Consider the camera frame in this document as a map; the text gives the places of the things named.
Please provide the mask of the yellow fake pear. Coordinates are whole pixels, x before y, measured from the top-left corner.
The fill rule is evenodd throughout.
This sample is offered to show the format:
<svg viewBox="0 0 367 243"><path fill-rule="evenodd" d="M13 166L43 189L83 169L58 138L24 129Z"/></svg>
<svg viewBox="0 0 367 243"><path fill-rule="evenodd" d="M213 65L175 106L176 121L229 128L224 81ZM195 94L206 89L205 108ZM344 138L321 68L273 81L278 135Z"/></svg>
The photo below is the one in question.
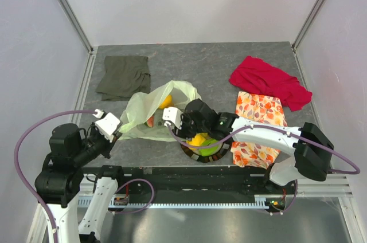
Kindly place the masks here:
<svg viewBox="0 0 367 243"><path fill-rule="evenodd" d="M208 139L207 133L200 133L197 134L195 137L191 138L190 140L187 140L186 143L192 146L201 146L207 139Z"/></svg>

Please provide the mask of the green fake starfruit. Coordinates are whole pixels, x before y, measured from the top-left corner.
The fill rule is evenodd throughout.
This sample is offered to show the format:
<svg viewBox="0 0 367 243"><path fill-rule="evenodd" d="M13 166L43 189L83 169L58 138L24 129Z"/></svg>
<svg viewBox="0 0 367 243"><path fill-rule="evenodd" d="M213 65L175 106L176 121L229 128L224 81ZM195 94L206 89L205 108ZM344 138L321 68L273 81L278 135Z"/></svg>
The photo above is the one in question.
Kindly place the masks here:
<svg viewBox="0 0 367 243"><path fill-rule="evenodd" d="M215 139L207 139L201 145L200 149L198 150L201 156L211 156L218 152L222 148L222 144L218 143Z"/></svg>

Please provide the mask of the yellow orange fake mango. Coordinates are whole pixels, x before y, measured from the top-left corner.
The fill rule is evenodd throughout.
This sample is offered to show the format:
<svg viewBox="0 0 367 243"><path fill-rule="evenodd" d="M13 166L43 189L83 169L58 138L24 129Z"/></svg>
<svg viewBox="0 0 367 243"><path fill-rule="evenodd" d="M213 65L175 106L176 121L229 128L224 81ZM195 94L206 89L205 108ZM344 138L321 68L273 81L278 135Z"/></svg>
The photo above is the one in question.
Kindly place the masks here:
<svg viewBox="0 0 367 243"><path fill-rule="evenodd" d="M159 109L165 109L165 108L169 108L172 107L173 104L173 98L172 95L168 95L164 101L161 103L161 105L159 106Z"/></svg>

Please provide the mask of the pale green plastic bag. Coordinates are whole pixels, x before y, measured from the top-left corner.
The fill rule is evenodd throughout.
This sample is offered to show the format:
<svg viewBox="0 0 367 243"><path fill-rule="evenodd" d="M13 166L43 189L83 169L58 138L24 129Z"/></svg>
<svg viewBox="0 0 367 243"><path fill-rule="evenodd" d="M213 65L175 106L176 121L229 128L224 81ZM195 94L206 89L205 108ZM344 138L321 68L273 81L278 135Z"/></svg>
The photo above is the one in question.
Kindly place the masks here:
<svg viewBox="0 0 367 243"><path fill-rule="evenodd" d="M186 105L201 96L191 83L187 81L171 80L156 88L150 93L135 93L129 100L126 109L120 119L122 133L120 140L147 139L160 142L173 142L174 138L164 126L163 111L159 106L168 96L172 95L173 106L184 110ZM154 127L145 125L146 120L154 115Z"/></svg>

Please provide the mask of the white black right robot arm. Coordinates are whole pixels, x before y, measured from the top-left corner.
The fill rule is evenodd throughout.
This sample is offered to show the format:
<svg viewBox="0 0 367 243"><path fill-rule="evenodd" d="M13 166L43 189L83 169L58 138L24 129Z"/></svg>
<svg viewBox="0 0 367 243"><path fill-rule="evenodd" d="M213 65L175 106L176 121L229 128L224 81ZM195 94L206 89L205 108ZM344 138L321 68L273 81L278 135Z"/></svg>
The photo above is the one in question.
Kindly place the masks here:
<svg viewBox="0 0 367 243"><path fill-rule="evenodd" d="M234 113L217 113L200 99L191 101L184 110L168 108L163 115L165 122L173 124L173 134L179 139L206 133L217 144L249 142L289 155L280 163L271 163L262 180L268 193L277 193L296 179L323 182L327 178L334 146L313 123L305 123L303 127L260 123Z"/></svg>

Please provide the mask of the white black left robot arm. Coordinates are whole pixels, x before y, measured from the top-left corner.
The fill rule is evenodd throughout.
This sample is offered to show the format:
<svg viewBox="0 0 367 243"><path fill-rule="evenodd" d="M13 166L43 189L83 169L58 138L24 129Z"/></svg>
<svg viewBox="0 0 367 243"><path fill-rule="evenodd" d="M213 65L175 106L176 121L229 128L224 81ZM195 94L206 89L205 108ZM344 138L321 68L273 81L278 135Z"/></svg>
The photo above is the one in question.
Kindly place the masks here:
<svg viewBox="0 0 367 243"><path fill-rule="evenodd" d="M99 155L110 157L115 142L107 140L95 126L79 128L67 123L56 127L49 139L50 153L35 180L37 194L47 204L55 223L49 236L57 242L100 242L101 228L115 193L126 186L120 166L104 165L97 171L92 201L81 221L77 218L83 168Z"/></svg>

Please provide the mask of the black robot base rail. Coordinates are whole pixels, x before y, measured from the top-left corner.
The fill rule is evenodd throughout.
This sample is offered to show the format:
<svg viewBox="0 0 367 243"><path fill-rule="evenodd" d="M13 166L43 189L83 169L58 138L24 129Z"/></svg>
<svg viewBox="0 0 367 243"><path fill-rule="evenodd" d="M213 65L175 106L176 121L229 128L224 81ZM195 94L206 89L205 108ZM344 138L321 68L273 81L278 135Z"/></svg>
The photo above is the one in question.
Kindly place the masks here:
<svg viewBox="0 0 367 243"><path fill-rule="evenodd" d="M181 202L240 201L251 202L256 195L291 196L295 182L277 186L266 180L263 168L237 166L125 167L124 180L146 179L151 184L133 182L130 197L146 201Z"/></svg>

